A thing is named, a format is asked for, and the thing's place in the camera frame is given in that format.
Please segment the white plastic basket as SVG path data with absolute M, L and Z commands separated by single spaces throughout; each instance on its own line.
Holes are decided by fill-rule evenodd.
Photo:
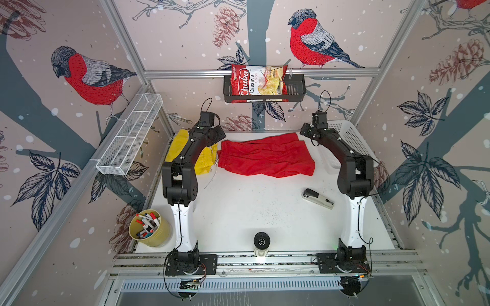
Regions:
M 350 121 L 329 121 L 328 125 L 330 129 L 335 129 L 340 137 L 351 146 L 352 149 L 360 154 L 371 156 L 374 160 L 374 167 L 379 165 L 379 159 L 371 150 L 364 137 Z

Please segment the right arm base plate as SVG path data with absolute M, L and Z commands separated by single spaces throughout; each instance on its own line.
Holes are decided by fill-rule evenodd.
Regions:
M 365 256 L 352 256 L 345 259 L 336 253 L 318 253 L 314 259 L 321 274 L 370 274 L 371 267 Z

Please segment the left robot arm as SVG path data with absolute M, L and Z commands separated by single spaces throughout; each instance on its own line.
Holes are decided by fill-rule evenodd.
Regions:
M 163 196 L 171 206 L 176 230 L 176 246 L 170 258 L 181 270 L 194 271 L 199 266 L 192 205 L 199 190 L 195 166 L 204 149 L 225 137 L 221 126 L 180 130 L 173 138 L 162 166 Z

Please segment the red shorts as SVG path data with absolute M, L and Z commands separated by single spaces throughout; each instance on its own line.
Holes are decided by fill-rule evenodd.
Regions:
M 245 142 L 224 140 L 221 147 L 218 166 L 238 175 L 266 175 L 274 178 L 295 175 L 311 177 L 315 172 L 315 162 L 306 143 L 295 133 Z

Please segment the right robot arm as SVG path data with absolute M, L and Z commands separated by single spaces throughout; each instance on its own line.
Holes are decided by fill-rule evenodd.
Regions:
M 326 124 L 305 123 L 300 134 L 330 150 L 340 162 L 337 184 L 340 193 L 349 198 L 349 207 L 338 241 L 337 267 L 343 272 L 351 272 L 360 266 L 366 270 L 366 247 L 373 241 L 363 238 L 364 216 L 367 199 L 374 187 L 374 160 L 355 151 L 336 130 L 328 128 Z

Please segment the yellow shorts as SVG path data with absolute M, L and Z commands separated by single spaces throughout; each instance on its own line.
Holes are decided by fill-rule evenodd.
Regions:
M 177 135 L 174 137 L 170 149 L 168 150 L 165 162 L 171 162 L 184 149 L 187 141 L 189 140 L 189 134 L 187 130 L 179 130 Z M 195 165 L 196 175 L 207 174 L 211 171 L 213 165 L 215 165 L 218 157 L 218 145 L 214 144 L 211 147 L 206 147 L 200 153 L 197 163 Z

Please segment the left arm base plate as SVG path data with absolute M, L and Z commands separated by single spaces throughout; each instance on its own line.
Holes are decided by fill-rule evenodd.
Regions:
M 181 275 L 215 275 L 218 265 L 216 254 L 192 255 L 190 253 L 173 252 L 167 257 L 165 276 Z

